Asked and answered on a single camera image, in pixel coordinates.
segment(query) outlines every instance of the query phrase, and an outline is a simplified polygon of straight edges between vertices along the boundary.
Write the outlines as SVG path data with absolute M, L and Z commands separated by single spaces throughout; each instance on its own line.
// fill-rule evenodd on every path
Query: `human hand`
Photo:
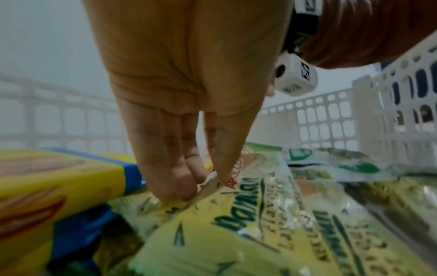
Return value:
M 292 1 L 84 2 L 151 192 L 188 200 L 205 181 L 201 110 L 209 154 L 227 182 L 266 95 Z

